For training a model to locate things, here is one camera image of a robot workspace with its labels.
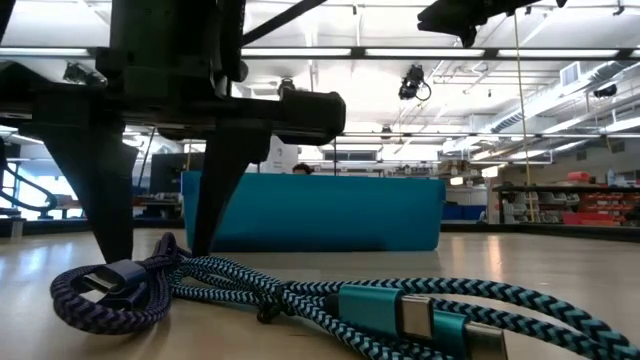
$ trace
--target wooden floor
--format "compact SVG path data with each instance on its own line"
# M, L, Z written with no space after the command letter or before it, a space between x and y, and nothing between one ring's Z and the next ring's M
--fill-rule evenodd
M161 230L136 231L134 257L146 258ZM182 231L177 233L183 238ZM640 343L640 246L520 234L451 234L431 253L225 254L292 280L471 277L512 283L567 300ZM0 243L2 360L357 359L321 331L289 318L261 325L254 313L176 300L153 331L92 336L53 313L48 287L59 273L101 263L90 234ZM478 301L494 307L514 307ZM508 335L511 359L576 359L562 349Z

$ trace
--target blue braided cable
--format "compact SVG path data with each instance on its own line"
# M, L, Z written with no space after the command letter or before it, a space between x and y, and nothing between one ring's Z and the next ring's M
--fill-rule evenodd
M368 359L452 358L421 344L382 338L354 328L323 310L326 297L346 284L402 289L408 294L457 294L515 304L549 315L577 331L530 317L456 301L433 299L434 309L466 315L471 321L510 330L565 348L589 359L640 359L640 350L622 334L584 310L549 295L492 281L416 278L348 282L288 282L261 274L221 257L189 258L165 234L151 258L138 262L152 276L149 299L141 309L114 310L84 299L74 283L95 270L81 267L58 276L51 285L56 314L67 324L98 334L126 334L160 321L169 311L171 296L205 302L231 302L259 308L258 319L268 323L280 312L314 321L345 345ZM183 283L191 277L209 287Z

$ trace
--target ceiling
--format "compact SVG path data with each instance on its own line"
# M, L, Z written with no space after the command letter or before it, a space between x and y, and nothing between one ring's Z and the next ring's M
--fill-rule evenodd
M245 32L295 2L248 0ZM416 15L431 3L431 0L328 0L250 46L458 46L454 36L417 30ZM556 9L555 0L540 1L530 14L525 15L524 9L518 12L520 46L635 48L640 45L640 0L623 3L626 11L614 16L617 0L569 0L562 10ZM18 0L2 46L107 46L110 5L106 0ZM514 17L498 15L478 29L475 46L514 47L515 44ZM66 64L64 60L20 61L54 79L61 76ZM256 93L275 89L283 77L292 78L299 88L340 93L348 108L346 131L379 131L383 125L392 125L394 131L449 133L480 131L480 125L519 106L521 88L525 97L535 97L554 86L559 71L570 64L536 61L518 66L513 61L433 60L247 60L247 63L250 75L244 85ZM428 80L432 97L427 102L398 98L401 78L412 64L422 65L426 74L432 73ZM549 127L636 93L635 72L629 72L617 82L616 97L566 98L557 106L535 114L542 119L539 124L550 124L545 125ZM521 132L522 125L519 126L519 130L514 127L515 130L509 132ZM533 126L530 131L542 132L544 128ZM443 137L421 141L398 147L402 147L402 151L420 151L417 144L442 144L447 140Z

